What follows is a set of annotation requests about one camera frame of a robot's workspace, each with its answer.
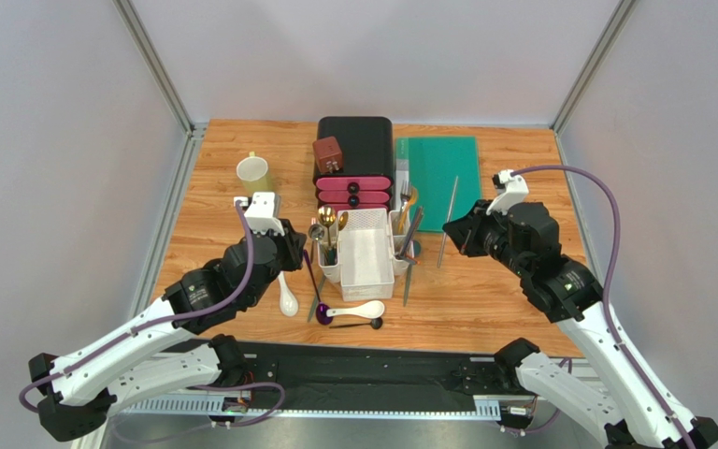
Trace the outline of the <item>gold handled knife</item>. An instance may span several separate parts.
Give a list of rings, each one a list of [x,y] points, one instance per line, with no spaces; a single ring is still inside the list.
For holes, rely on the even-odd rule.
[[[411,200],[410,200],[410,203],[409,203],[408,212],[407,212],[407,215],[406,215],[406,221],[407,221],[408,218],[409,218],[409,210],[410,210],[410,208],[417,203],[417,200],[418,200],[418,191],[417,191],[417,189],[412,185],[412,196],[411,196]]]

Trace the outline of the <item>large silver fork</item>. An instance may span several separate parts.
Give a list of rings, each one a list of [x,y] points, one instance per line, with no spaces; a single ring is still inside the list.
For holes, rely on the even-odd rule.
[[[398,213],[397,223],[396,223],[396,228],[395,228],[397,234],[403,233],[411,196],[412,196],[412,185],[409,180],[406,180],[403,182],[401,192],[400,192],[401,206],[399,208],[399,213]]]

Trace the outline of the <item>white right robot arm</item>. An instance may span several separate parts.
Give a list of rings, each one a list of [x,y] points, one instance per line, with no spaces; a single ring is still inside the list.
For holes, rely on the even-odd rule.
[[[519,386],[547,399],[607,448],[710,448],[718,442],[717,423],[683,406],[645,362],[595,275],[563,254],[559,225],[543,204],[500,209],[479,200],[442,229],[461,254],[490,256],[516,275],[528,302],[582,351],[605,389],[558,368],[524,338],[495,356]]]

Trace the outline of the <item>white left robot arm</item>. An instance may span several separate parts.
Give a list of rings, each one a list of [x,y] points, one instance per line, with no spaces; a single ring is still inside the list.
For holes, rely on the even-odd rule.
[[[69,442],[148,398],[246,384],[250,367],[232,336],[218,335],[180,355],[161,353],[255,306],[283,271],[302,268],[306,241],[286,219],[280,230],[247,230],[222,257],[185,273],[105,337],[69,355],[33,357],[22,406],[56,441]]]

